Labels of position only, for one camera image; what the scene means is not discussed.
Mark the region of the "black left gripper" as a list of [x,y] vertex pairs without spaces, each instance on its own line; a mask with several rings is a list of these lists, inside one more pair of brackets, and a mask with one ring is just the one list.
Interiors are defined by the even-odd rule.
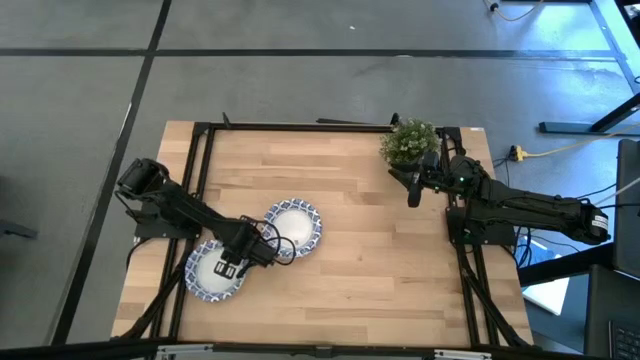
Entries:
[[227,263],[218,261],[214,272],[221,277],[233,279],[237,268],[231,263],[239,263],[251,257],[255,234],[256,230],[250,224],[234,225],[230,230],[225,230],[222,235],[222,259]]

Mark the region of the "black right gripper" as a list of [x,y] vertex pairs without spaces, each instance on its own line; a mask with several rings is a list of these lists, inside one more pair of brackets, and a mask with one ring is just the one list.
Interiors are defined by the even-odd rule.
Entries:
[[421,166],[419,173],[403,172],[392,168],[388,173],[403,186],[409,186],[407,203],[410,208],[417,208],[420,205],[423,187],[434,191],[446,191],[453,185],[450,173],[436,167]]

